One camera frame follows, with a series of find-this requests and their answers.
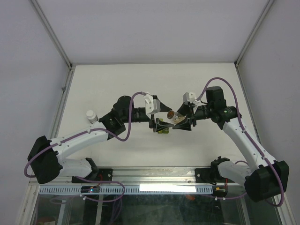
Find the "clear bottle orange pills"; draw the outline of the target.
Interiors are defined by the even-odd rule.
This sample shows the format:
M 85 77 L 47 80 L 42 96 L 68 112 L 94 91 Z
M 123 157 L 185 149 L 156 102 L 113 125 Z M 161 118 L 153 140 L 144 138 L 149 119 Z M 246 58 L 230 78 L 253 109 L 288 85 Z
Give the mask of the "clear bottle orange pills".
M 175 112 L 175 115 L 172 119 L 169 119 L 169 121 L 172 123 L 172 124 L 178 124 L 180 123 L 181 121 L 183 121 L 185 119 L 185 116 L 182 116 L 181 114 Z

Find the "green pill box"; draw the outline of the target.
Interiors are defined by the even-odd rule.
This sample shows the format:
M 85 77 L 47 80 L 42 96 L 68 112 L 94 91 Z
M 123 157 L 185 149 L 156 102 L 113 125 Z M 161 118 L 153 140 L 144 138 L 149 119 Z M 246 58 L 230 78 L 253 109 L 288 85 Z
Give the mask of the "green pill box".
M 168 127 L 158 131 L 158 134 L 168 134 L 168 133 L 169 133 L 169 128 Z

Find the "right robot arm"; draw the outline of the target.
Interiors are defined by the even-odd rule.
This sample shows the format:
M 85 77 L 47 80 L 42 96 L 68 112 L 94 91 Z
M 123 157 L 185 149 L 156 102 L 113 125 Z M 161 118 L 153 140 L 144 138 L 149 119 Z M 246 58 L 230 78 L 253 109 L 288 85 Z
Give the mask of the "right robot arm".
M 212 185 L 229 179 L 243 186 L 254 202 L 276 195 L 284 196 L 289 176 L 288 164 L 277 161 L 253 138 L 237 108 L 227 106 L 221 87 L 208 87 L 205 94 L 206 103 L 192 92 L 183 95 L 183 104 L 177 112 L 184 116 L 184 120 L 177 123 L 174 129 L 190 131 L 197 121 L 210 119 L 231 138 L 247 164 L 242 166 L 226 157 L 218 157 L 211 162 L 209 169 L 200 173 L 200 178 Z

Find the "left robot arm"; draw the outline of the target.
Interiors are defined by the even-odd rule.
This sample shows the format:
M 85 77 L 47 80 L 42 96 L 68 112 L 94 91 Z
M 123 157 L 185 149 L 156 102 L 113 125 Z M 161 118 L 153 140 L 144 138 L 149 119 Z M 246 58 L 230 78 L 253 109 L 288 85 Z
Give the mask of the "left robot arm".
M 30 167 L 33 171 L 31 178 L 37 179 L 38 184 L 47 184 L 59 176 L 97 181 L 100 179 L 99 167 L 91 158 L 70 159 L 69 156 L 90 145 L 113 138 L 125 142 L 131 133 L 132 123 L 147 122 L 154 132 L 172 127 L 172 124 L 155 118 L 156 113 L 168 113 L 171 108 L 160 102 L 155 95 L 144 92 L 139 94 L 144 97 L 144 107 L 135 108 L 134 97 L 122 96 L 109 113 L 85 129 L 59 138 L 39 137 L 27 158 L 26 168 Z M 120 138 L 119 135 L 124 131 L 128 135 Z

